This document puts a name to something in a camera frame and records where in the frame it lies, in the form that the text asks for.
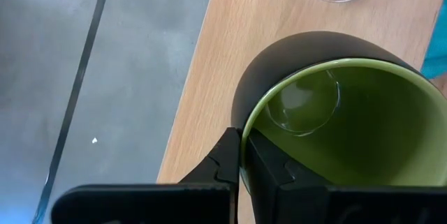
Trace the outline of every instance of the wooden surface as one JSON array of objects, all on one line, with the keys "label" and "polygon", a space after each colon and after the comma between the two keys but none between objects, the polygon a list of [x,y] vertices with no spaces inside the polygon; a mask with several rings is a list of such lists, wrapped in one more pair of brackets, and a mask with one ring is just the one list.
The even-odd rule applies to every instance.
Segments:
[{"label": "wooden surface", "polygon": [[[166,149],[159,183],[177,182],[230,126],[233,94],[264,48],[303,31],[348,33],[420,68],[442,0],[210,0]],[[254,223],[241,186],[240,223]]]},{"label": "wooden surface", "polygon": [[447,98],[447,72],[441,77],[431,80],[432,83],[438,87],[442,94]]}]

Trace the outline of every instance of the clamp jaw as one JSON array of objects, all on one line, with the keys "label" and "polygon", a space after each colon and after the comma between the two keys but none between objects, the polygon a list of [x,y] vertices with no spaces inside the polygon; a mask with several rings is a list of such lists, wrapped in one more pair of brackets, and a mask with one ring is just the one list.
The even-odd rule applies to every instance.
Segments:
[{"label": "clamp jaw", "polygon": [[[237,223],[240,131],[227,128],[178,184],[80,186],[52,209],[59,223]],[[258,224],[447,223],[440,187],[336,186],[257,130],[245,153]]]}]

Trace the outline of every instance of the concrete floor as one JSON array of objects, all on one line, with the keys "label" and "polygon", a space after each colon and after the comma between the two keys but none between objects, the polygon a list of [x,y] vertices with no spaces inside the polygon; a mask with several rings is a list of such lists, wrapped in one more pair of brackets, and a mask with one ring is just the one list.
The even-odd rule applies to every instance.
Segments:
[{"label": "concrete floor", "polygon": [[[208,1],[105,1],[37,223],[74,186],[156,181]],[[95,5],[0,0],[0,223],[33,220]]]}]

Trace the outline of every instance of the blue object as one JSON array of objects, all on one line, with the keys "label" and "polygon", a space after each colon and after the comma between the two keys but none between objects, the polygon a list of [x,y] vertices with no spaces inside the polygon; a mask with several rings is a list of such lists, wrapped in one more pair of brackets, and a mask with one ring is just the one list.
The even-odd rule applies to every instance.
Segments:
[{"label": "blue object", "polygon": [[426,78],[447,72],[447,0],[444,0],[422,67]]}]

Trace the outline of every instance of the mug rim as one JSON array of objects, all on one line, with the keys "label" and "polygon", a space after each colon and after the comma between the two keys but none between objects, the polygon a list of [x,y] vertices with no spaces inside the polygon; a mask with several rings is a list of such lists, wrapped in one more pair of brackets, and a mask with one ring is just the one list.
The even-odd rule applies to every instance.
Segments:
[{"label": "mug rim", "polygon": [[[245,168],[245,148],[247,145],[247,138],[249,136],[249,133],[251,132],[251,129],[253,128],[253,124],[255,120],[258,118],[261,111],[264,109],[264,107],[267,105],[267,103],[276,96],[282,89],[287,87],[288,85],[292,84],[293,82],[299,80],[300,78],[303,78],[305,76],[323,71],[323,70],[330,70],[333,68],[343,68],[343,67],[361,67],[361,68],[373,68],[377,70],[383,70],[388,73],[392,73],[395,75],[398,75],[410,83],[416,85],[421,91],[427,93],[430,98],[435,102],[436,106],[440,108],[440,112],[443,115],[443,118],[447,118],[447,110],[442,109],[442,104],[445,103],[444,107],[447,107],[447,100],[444,98],[444,95],[438,90],[429,80],[427,80],[422,75],[419,75],[419,73],[415,73],[414,71],[402,67],[397,64],[393,64],[387,61],[382,60],[376,60],[376,59],[364,59],[364,58],[355,58],[355,57],[348,57],[343,59],[336,59],[331,60],[319,64],[315,64],[312,66],[308,66],[306,68],[303,68],[301,70],[297,70],[295,73],[292,73],[276,83],[273,87],[271,87],[267,92],[264,93],[264,95],[261,97],[261,99],[257,102],[254,109],[250,112],[249,117],[244,125],[243,131],[242,131],[242,138],[241,138],[241,174],[242,174],[242,180],[245,183],[245,186],[247,189],[248,187],[248,178],[245,174],[244,168]],[[446,183],[446,175],[443,176],[444,180],[441,182],[441,185],[444,185]]]}]

